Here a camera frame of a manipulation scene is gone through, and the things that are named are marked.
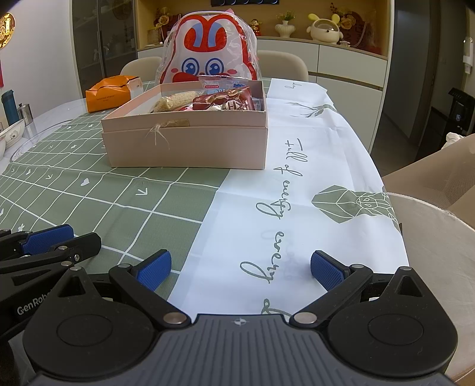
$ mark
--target blue gripper pad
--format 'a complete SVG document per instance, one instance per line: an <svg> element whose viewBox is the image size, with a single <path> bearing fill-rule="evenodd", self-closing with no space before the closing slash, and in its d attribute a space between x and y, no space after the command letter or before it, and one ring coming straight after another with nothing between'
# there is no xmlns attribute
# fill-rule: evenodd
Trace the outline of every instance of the blue gripper pad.
<svg viewBox="0 0 475 386"><path fill-rule="evenodd" d="M345 280L351 273L350 268L323 251L315 251L310 259L310 270L314 278L330 291Z"/></svg>
<svg viewBox="0 0 475 386"><path fill-rule="evenodd" d="M48 252L51 245L73 238L73 228L68 224L30 233L22 244L23 254L38 255L39 253L45 253Z"/></svg>
<svg viewBox="0 0 475 386"><path fill-rule="evenodd" d="M171 255L165 249L159 250L152 256L132 268L131 274L146 286L155 291L171 272Z"/></svg>

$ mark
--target orange bag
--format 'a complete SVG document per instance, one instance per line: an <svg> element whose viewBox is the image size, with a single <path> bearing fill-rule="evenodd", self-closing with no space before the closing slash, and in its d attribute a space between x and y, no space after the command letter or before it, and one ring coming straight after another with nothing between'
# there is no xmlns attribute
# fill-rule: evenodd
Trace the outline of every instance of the orange bag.
<svg viewBox="0 0 475 386"><path fill-rule="evenodd" d="M143 93L143 83L139 77L117 75L101 80L86 90L87 111L107 110L120 107Z"/></svg>

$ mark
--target blue thermos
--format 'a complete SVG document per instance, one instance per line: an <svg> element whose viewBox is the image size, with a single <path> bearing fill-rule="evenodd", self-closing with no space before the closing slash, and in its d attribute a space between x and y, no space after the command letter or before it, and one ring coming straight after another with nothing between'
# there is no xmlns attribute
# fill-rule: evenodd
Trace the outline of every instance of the blue thermos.
<svg viewBox="0 0 475 386"><path fill-rule="evenodd" d="M1 96L1 102L3 104L3 109L5 110L5 115L7 116L8 125L11 126L15 122L20 120L17 111L17 105L15 103L15 98L13 97L13 90L8 90Z"/></svg>

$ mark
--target glass cabinet door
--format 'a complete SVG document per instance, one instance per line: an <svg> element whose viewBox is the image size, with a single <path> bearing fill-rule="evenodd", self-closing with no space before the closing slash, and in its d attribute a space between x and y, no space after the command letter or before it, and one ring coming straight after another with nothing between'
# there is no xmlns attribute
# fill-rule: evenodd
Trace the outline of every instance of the glass cabinet door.
<svg viewBox="0 0 475 386"><path fill-rule="evenodd" d="M99 51L97 0L73 0L76 65L83 96L104 77Z"/></svg>
<svg viewBox="0 0 475 386"><path fill-rule="evenodd" d="M133 0L99 0L105 76L119 75L137 59Z"/></svg>

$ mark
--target toy figurine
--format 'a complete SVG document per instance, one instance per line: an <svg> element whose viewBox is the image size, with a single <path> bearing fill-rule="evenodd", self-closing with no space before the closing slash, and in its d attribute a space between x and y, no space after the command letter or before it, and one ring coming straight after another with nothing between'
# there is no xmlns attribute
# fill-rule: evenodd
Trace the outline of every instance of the toy figurine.
<svg viewBox="0 0 475 386"><path fill-rule="evenodd" d="M259 24L262 24L262 22L257 19L252 19L249 24L256 36L261 36L261 28L259 27Z"/></svg>
<svg viewBox="0 0 475 386"><path fill-rule="evenodd" d="M338 28L340 16L333 14L332 19L321 19L314 13L308 15L308 18L313 22L307 28L307 33L310 33L312 40L323 43L336 44L340 39L343 39L343 34Z"/></svg>

